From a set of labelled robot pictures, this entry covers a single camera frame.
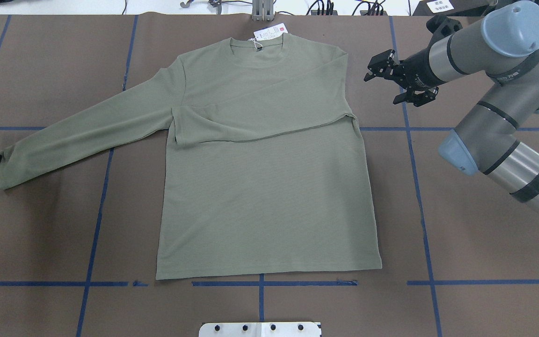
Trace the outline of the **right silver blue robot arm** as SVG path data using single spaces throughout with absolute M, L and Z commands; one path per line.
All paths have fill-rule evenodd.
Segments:
M 441 85 L 483 71 L 493 86 L 438 148 L 465 175 L 481 172 L 539 213 L 539 153 L 515 132 L 539 114 L 539 4 L 520 0 L 463 28 L 435 15 L 428 47 L 398 60 L 393 49 L 373 56 L 364 80 L 381 77 L 403 92 L 394 104 L 435 100 Z

